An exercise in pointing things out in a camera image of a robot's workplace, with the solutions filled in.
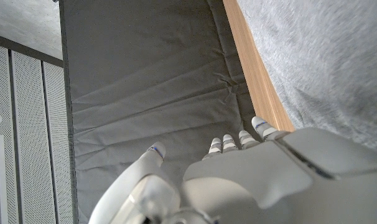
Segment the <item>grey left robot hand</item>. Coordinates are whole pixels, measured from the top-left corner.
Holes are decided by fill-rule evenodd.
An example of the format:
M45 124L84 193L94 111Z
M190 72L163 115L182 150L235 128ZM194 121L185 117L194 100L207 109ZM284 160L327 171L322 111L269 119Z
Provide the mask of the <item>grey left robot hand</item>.
M215 138L175 186L154 143L107 189L90 223L377 223L377 152L317 128L252 119Z

